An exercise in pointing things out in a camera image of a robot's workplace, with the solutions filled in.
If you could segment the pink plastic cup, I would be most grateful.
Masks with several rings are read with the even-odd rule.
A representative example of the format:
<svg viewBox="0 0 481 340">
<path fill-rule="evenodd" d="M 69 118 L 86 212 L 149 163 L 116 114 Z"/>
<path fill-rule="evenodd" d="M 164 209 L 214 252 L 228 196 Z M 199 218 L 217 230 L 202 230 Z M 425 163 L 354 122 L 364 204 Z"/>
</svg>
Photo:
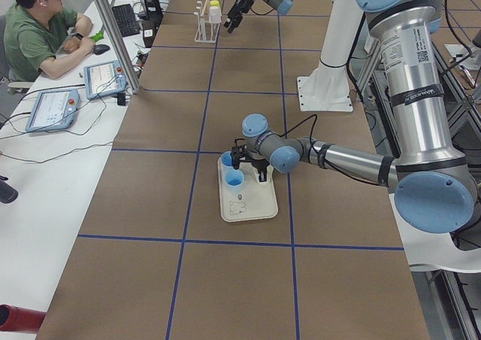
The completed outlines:
<svg viewBox="0 0 481 340">
<path fill-rule="evenodd" d="M 211 5 L 209 7 L 209 22 L 211 25 L 220 24 L 222 22 L 222 11 L 219 6 Z"/>
</svg>

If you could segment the blue plastic cup front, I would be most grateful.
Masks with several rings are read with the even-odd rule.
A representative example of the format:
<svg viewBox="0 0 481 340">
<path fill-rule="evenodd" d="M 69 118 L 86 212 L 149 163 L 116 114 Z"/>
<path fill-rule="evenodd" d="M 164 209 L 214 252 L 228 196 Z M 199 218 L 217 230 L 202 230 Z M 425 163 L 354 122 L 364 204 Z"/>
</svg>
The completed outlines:
<svg viewBox="0 0 481 340">
<path fill-rule="evenodd" d="M 229 169 L 224 174 L 226 189 L 233 195 L 241 192 L 244 185 L 244 173 L 240 169 Z"/>
</svg>

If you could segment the blue plastic cup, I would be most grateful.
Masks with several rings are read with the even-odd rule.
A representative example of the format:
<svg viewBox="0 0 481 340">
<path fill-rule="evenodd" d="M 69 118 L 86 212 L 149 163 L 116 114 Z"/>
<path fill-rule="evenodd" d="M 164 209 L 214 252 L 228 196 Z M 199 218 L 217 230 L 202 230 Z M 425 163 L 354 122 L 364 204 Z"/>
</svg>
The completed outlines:
<svg viewBox="0 0 481 340">
<path fill-rule="evenodd" d="M 224 152 L 220 157 L 221 165 L 224 171 L 233 169 L 231 151 Z"/>
<path fill-rule="evenodd" d="M 241 192 L 244 185 L 244 173 L 240 169 L 229 169 L 224 174 L 226 189 L 233 195 Z"/>
</svg>

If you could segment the blue plastic cup rear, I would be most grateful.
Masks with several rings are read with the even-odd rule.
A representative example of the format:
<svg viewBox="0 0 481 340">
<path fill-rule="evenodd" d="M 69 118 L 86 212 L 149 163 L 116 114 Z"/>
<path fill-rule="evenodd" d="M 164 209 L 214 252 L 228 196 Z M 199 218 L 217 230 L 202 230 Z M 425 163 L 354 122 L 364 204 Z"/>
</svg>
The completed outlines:
<svg viewBox="0 0 481 340">
<path fill-rule="evenodd" d="M 233 169 L 231 151 L 224 152 L 220 157 L 221 165 L 224 171 Z"/>
</svg>

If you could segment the cream plastic tray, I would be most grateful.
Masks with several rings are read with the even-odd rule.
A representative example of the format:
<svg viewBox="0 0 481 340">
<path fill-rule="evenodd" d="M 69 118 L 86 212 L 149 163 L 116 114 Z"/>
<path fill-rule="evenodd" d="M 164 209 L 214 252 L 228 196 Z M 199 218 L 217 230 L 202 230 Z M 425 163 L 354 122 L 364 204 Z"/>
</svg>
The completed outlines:
<svg viewBox="0 0 481 340">
<path fill-rule="evenodd" d="M 272 179 L 273 167 L 269 165 L 268 179 L 258 182 L 256 169 L 242 162 L 240 170 L 244 173 L 244 185 L 240 193 L 231 194 L 225 186 L 224 171 L 220 158 L 217 161 L 219 175 L 219 201 L 221 217 L 224 221 L 233 223 L 246 220 L 272 218 L 277 215 L 278 206 Z"/>
</svg>

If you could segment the black keyboard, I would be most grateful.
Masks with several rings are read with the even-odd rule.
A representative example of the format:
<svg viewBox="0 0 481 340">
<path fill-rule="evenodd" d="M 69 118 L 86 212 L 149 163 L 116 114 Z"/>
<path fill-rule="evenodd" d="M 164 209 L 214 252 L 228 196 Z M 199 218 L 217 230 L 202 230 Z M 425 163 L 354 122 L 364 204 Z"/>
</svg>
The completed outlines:
<svg viewBox="0 0 481 340">
<path fill-rule="evenodd" d="M 140 33 L 137 17 L 130 4 L 116 5 L 111 8 L 121 36 L 128 37 Z"/>
</svg>

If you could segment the green plastic toy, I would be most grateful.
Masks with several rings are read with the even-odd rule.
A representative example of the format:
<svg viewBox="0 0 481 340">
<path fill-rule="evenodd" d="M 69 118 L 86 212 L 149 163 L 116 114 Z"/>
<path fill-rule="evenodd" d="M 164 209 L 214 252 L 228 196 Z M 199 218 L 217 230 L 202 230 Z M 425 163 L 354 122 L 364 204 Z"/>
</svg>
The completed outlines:
<svg viewBox="0 0 481 340">
<path fill-rule="evenodd" d="M 104 26 L 102 26 L 94 35 L 91 35 L 89 38 L 92 39 L 95 43 L 102 40 L 104 38 Z"/>
</svg>

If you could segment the teach pendant far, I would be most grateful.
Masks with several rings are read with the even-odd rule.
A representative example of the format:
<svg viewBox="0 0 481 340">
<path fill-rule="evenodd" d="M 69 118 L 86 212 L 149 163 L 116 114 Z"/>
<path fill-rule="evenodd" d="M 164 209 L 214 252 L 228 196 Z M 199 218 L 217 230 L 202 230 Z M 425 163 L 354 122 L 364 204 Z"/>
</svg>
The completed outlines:
<svg viewBox="0 0 481 340">
<path fill-rule="evenodd" d="M 83 78 L 88 100 L 122 93 L 127 86 L 126 75 L 118 60 L 85 66 Z"/>
</svg>

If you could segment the teach pendant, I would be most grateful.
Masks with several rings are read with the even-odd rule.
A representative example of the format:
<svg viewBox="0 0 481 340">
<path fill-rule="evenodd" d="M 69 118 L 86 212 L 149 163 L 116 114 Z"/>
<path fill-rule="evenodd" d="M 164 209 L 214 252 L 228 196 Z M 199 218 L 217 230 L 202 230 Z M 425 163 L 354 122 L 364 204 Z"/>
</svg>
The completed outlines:
<svg viewBox="0 0 481 340">
<path fill-rule="evenodd" d="M 126 75 L 118 60 L 85 66 L 83 78 L 88 100 L 122 93 L 127 86 Z"/>
<path fill-rule="evenodd" d="M 77 90 L 40 91 L 25 130 L 45 132 L 67 129 L 77 119 L 79 104 L 80 96 Z"/>
</svg>

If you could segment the black computer mouse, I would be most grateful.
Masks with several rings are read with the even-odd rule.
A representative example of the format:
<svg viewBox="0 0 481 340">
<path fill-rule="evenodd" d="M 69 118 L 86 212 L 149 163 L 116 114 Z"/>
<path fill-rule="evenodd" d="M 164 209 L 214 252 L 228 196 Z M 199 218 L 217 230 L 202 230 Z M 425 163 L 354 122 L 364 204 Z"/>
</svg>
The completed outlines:
<svg viewBox="0 0 481 340">
<path fill-rule="evenodd" d="M 109 51 L 110 47 L 107 44 L 97 44 L 93 47 L 93 53 L 95 55 L 102 55 L 103 53 L 106 53 Z"/>
</svg>

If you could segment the person in green shirt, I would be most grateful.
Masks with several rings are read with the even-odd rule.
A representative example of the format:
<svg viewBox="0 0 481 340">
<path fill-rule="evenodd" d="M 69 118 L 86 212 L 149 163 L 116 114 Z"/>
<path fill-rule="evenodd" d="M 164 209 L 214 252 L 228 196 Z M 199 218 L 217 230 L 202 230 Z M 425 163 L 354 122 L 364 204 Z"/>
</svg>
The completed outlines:
<svg viewBox="0 0 481 340">
<path fill-rule="evenodd" d="M 6 13 L 5 54 L 11 79 L 58 79 L 93 52 L 91 19 L 62 0 L 15 0 Z"/>
</svg>

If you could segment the teach pendant near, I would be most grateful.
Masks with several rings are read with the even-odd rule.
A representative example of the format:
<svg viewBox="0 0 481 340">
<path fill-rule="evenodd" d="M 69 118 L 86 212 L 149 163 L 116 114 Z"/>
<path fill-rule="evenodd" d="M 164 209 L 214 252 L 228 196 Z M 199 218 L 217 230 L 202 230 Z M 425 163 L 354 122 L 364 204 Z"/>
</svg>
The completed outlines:
<svg viewBox="0 0 481 340">
<path fill-rule="evenodd" d="M 25 130 L 45 132 L 67 129 L 77 119 L 79 104 L 80 96 L 77 90 L 40 91 Z"/>
</svg>

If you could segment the black bottle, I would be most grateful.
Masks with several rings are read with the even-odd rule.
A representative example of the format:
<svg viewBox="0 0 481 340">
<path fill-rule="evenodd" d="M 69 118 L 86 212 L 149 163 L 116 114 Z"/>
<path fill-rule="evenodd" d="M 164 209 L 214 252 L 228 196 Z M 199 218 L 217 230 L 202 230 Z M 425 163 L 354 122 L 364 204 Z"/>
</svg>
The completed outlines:
<svg viewBox="0 0 481 340">
<path fill-rule="evenodd" d="M 11 203 L 18 197 L 18 191 L 7 183 L 7 178 L 1 176 L 0 180 L 0 202 Z"/>
</svg>

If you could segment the red bottle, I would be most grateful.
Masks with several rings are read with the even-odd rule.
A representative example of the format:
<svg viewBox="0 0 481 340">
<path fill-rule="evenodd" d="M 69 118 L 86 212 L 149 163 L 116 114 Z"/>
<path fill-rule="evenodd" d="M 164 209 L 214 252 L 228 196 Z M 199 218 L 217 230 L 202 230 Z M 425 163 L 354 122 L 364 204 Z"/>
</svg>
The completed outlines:
<svg viewBox="0 0 481 340">
<path fill-rule="evenodd" d="M 1 305 L 1 331 L 37 334 L 46 316 L 44 311 Z"/>
</svg>

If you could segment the aluminium frame post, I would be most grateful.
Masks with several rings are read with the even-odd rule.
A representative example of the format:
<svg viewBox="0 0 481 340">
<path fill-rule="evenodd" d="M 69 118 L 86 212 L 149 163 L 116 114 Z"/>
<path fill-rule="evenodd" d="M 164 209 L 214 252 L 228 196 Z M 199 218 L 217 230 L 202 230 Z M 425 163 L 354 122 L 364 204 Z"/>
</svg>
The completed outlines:
<svg viewBox="0 0 481 340">
<path fill-rule="evenodd" d="M 136 94 L 140 89 L 140 83 L 134 70 L 132 61 L 130 60 L 123 37 L 121 36 L 119 26 L 117 25 L 113 12 L 110 8 L 110 3 L 108 0 L 94 0 L 94 2 L 101 21 L 104 24 L 104 28 L 106 29 L 107 36 L 109 37 L 113 46 L 116 57 L 120 61 L 123 71 L 126 74 L 127 81 L 132 88 L 132 92 Z"/>
</svg>

